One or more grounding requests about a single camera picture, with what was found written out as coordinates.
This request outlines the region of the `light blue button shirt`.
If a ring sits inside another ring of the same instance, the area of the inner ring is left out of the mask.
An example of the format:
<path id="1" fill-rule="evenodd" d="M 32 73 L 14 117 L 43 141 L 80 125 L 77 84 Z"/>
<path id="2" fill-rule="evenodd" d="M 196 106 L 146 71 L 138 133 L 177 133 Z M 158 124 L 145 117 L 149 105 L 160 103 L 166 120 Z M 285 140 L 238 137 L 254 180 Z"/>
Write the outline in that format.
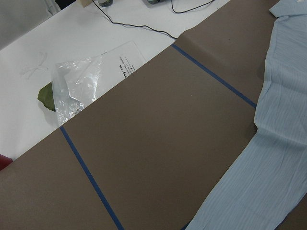
<path id="1" fill-rule="evenodd" d="M 265 59 L 257 133 L 189 230 L 273 230 L 307 192 L 307 3 L 281 0 Z"/>

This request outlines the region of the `clear plastic bag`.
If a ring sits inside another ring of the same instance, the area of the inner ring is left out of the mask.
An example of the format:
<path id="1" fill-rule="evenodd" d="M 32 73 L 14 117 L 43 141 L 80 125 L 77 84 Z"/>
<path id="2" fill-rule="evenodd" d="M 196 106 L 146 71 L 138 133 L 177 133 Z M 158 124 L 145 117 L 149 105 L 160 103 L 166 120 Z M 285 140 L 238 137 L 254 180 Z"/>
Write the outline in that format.
<path id="1" fill-rule="evenodd" d="M 52 90 L 59 125 L 126 79 L 145 59 L 133 41 L 82 60 L 57 63 Z"/>

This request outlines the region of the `green folded cloth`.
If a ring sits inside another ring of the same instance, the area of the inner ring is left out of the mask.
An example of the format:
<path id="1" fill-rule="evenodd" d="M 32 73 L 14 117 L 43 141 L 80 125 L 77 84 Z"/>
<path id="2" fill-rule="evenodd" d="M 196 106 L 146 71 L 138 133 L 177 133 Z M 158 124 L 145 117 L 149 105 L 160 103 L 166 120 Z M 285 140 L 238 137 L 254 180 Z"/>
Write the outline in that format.
<path id="1" fill-rule="evenodd" d="M 52 82 L 39 90 L 37 99 L 44 105 L 45 108 L 55 112 Z"/>

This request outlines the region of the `red bottle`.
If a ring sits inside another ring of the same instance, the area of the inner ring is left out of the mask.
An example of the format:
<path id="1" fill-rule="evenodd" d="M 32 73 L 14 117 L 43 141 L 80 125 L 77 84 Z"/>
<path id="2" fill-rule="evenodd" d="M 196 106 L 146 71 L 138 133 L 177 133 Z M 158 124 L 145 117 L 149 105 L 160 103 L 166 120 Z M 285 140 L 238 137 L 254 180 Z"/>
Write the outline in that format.
<path id="1" fill-rule="evenodd" d="M 13 160 L 9 157 L 6 157 L 4 155 L 0 155 L 0 170 L 3 170 L 8 165 L 10 165 L 13 162 Z"/>

